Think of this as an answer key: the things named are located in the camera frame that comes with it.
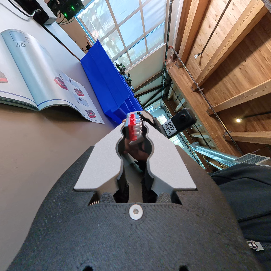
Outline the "thin conduit with junction boxes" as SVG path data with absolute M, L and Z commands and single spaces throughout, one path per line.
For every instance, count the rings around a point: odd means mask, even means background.
M 204 52 L 205 48 L 207 47 L 207 45 L 208 45 L 208 43 L 209 43 L 210 39 L 212 38 L 212 36 L 213 36 L 213 34 L 214 34 L 215 30 L 217 29 L 217 27 L 218 27 L 218 25 L 219 25 L 219 23 L 220 23 L 220 21 L 221 21 L 222 17 L 224 16 L 224 14 L 225 14 L 225 12 L 226 12 L 226 10 L 227 10 L 228 6 L 230 5 L 230 3 L 231 3 L 231 0 L 229 0 L 229 1 L 227 2 L 227 4 L 226 4 L 226 6 L 225 6 L 224 10 L 222 11 L 222 13 L 221 13 L 221 15 L 220 15 L 220 17 L 219 17 L 218 21 L 216 22 L 215 27 L 213 28 L 213 30 L 212 30 L 212 32 L 211 32 L 211 34 L 210 34 L 210 36 L 209 36 L 209 38 L 208 38 L 207 42 L 205 43 L 205 46 L 203 47 L 203 49 L 202 49 L 202 51 L 201 51 L 201 55 L 203 54 L 203 52 Z

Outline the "black ceiling pipe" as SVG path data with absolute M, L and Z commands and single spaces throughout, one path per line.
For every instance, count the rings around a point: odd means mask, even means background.
M 173 5 L 173 0 L 170 0 L 169 1 L 168 26 L 167 26 L 167 36 L 166 36 L 166 50 L 165 50 L 165 58 L 164 58 L 164 72 L 163 72 L 163 83 L 162 83 L 160 108 L 162 108 L 164 89 L 165 89 L 166 61 L 167 61 L 167 55 L 168 55 L 168 44 L 169 44 L 169 36 L 170 36 L 172 5 Z

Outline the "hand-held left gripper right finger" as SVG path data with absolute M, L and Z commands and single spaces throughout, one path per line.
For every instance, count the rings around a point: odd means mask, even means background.
M 162 192 L 194 191 L 191 178 L 176 146 L 155 128 L 147 128 L 146 138 L 151 143 L 145 177 L 147 189 L 157 195 Z

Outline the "large paned window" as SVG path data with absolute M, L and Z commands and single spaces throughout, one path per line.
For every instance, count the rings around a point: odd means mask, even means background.
M 90 43 L 99 40 L 112 62 L 126 68 L 164 44 L 166 0 L 85 0 L 76 15 Z

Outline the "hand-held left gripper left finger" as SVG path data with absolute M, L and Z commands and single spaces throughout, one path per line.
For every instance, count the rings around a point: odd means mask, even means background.
M 124 123 L 121 123 L 95 144 L 74 190 L 96 191 L 99 195 L 104 192 L 114 194 L 119 189 L 124 191 L 124 162 L 118 151 L 123 127 Z

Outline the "silver air duct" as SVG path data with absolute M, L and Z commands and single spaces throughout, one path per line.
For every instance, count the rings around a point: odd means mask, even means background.
M 236 162 L 238 157 L 230 155 L 230 154 L 226 154 L 221 151 L 213 150 L 208 147 L 200 146 L 199 142 L 194 142 L 194 143 L 190 144 L 189 146 L 192 148 L 192 150 L 194 150 L 198 153 L 201 153 L 209 158 L 212 158 L 212 159 L 214 159 L 222 164 L 225 164 L 229 167 L 233 166 L 235 164 L 239 164 L 239 162 Z

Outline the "person's right hand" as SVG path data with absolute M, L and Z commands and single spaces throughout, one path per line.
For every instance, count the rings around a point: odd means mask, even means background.
M 130 154 L 135 160 L 147 161 L 149 154 L 145 152 L 144 142 L 130 144 L 130 140 L 125 139 L 125 148 L 123 154 Z

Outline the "red and clear brick assembly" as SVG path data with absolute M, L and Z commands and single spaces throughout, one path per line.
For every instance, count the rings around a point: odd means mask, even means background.
M 140 142 L 143 139 L 143 123 L 141 111 L 127 114 L 125 121 L 126 138 L 133 142 Z

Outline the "ribbed blue parts bin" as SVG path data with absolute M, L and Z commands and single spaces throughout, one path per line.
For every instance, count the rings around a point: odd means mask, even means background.
M 118 124 L 125 119 L 128 113 L 143 110 L 131 90 L 115 94 L 114 99 L 117 103 L 117 109 L 113 111 L 114 117 L 112 119 Z

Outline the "toy brick instruction booklet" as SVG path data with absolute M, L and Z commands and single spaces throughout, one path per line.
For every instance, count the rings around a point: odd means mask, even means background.
M 0 50 L 1 103 L 34 111 L 68 106 L 104 124 L 84 86 L 64 74 L 33 36 L 7 29 L 1 32 Z

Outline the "grey desk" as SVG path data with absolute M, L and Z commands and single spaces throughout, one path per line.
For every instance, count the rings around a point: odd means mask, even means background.
M 70 107 L 40 112 L 1 104 L 1 270 L 20 250 L 33 219 L 59 177 L 116 124 L 108 119 L 82 68 L 84 52 L 54 23 L 57 37 L 8 1 L 1 1 L 1 31 L 19 29 L 46 47 L 56 64 L 87 90 L 104 124 L 85 120 Z

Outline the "white vent grille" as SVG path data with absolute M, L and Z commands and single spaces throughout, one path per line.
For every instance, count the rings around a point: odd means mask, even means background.
M 246 164 L 255 164 L 255 165 L 261 165 L 261 166 L 271 166 L 271 158 L 270 157 L 265 157 L 261 155 L 256 155 L 256 154 L 245 154 L 233 161 L 235 164 L 241 164 L 241 163 L 246 163 Z

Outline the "large blue plastic bin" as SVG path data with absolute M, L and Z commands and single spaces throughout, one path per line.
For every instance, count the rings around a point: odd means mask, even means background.
M 80 62 L 104 114 L 112 119 L 114 117 L 113 111 L 117 109 L 114 95 L 120 92 L 125 93 L 131 89 L 117 71 L 99 40 Z

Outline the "black power station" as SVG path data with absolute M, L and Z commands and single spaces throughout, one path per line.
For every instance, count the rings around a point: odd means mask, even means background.
M 14 0 L 26 16 L 33 18 L 40 25 L 53 24 L 57 17 L 50 10 L 44 0 Z

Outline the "person's dark jacket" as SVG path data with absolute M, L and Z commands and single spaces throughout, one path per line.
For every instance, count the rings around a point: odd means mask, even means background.
M 271 270 L 271 167 L 237 164 L 209 174 L 232 208 L 245 239 L 261 245 L 251 249 Z

